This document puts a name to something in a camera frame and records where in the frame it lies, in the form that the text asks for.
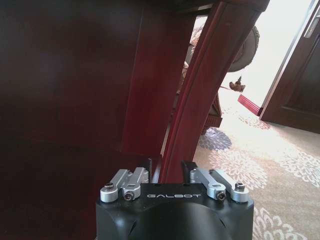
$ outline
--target floor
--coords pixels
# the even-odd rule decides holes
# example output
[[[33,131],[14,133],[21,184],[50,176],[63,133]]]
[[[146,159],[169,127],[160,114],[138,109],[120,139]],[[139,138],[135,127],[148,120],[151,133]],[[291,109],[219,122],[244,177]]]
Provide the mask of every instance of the floor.
[[[223,120],[199,139],[194,161],[246,184],[253,240],[320,239],[320,134],[260,121],[220,88]]]

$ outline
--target red wooden baseboard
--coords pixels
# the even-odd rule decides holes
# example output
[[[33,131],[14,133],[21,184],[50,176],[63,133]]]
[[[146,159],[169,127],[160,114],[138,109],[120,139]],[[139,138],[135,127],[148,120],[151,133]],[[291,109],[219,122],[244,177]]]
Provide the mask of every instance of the red wooden baseboard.
[[[208,115],[204,126],[219,128],[221,121],[222,121],[222,118],[220,116]]]
[[[250,99],[246,98],[242,94],[239,96],[238,102],[249,109],[250,112],[256,116],[260,116],[262,110],[264,109],[263,107],[259,107],[258,105],[254,104]]]

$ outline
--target door handle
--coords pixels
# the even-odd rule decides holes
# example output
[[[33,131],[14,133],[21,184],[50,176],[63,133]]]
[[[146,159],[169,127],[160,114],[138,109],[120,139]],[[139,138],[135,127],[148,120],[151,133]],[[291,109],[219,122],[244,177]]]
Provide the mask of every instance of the door handle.
[[[309,39],[312,36],[319,20],[320,20],[320,5],[318,6],[318,9],[316,10],[315,15],[313,16],[309,26],[305,31],[305,34],[303,36],[304,38]]]

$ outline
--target door frame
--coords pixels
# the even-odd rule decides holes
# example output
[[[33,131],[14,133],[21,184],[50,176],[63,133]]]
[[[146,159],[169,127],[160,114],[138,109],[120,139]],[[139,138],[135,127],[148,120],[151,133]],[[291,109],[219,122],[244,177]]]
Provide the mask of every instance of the door frame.
[[[270,86],[270,89],[268,91],[268,93],[266,94],[266,97],[262,103],[262,112],[260,115],[260,120],[264,120],[264,113],[266,112],[266,109],[268,107],[268,104],[271,101],[271,98],[279,84],[280,79],[282,78],[283,73],[285,72],[285,69],[287,68],[287,65],[301,39],[301,36],[303,36],[303,34],[305,33],[305,31],[307,30],[306,27],[308,26],[308,24],[310,24],[310,21],[312,20],[312,16],[313,16],[313,12],[315,11],[315,9],[319,6],[320,4],[320,0],[312,0],[308,10],[305,14],[305,17],[300,25],[300,27],[298,28],[297,33],[295,34],[289,48],[288,51],[286,52],[283,61],[274,77],[274,80]]]

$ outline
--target wooden panel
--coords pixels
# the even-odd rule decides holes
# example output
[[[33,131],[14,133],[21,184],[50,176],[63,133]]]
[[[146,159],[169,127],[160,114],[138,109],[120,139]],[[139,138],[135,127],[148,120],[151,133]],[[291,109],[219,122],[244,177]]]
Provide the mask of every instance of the wooden panel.
[[[183,0],[179,5],[180,11],[201,11],[211,8],[212,4],[219,2],[219,0]],[[263,12],[266,10],[269,0],[223,0],[223,2],[230,4],[243,5],[247,8]]]
[[[208,115],[208,117],[206,118],[206,121],[204,123],[204,126],[219,128],[221,121],[222,121],[222,118],[220,116]]]
[[[320,116],[320,36],[302,66],[286,106]]]
[[[142,9],[126,0],[2,2],[1,130],[118,145]]]
[[[191,60],[163,156],[160,182],[183,181],[181,161],[192,161],[210,106],[258,11],[220,2],[212,7]]]
[[[122,151],[160,154],[196,16],[147,7],[139,33]]]

